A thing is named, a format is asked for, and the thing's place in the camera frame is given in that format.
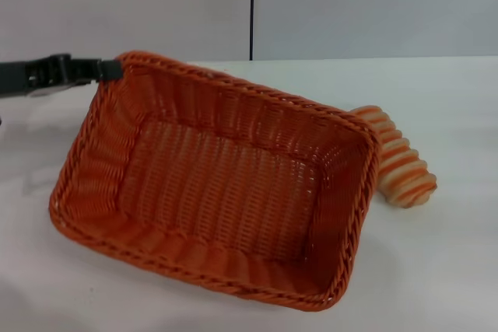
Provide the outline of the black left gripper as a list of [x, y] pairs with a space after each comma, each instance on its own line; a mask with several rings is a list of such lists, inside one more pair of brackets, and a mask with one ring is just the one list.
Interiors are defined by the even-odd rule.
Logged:
[[122, 67], [119, 60], [72, 60], [70, 54], [53, 54], [31, 61], [2, 62], [1, 97], [43, 95], [65, 89], [72, 82], [88, 84], [121, 78]]

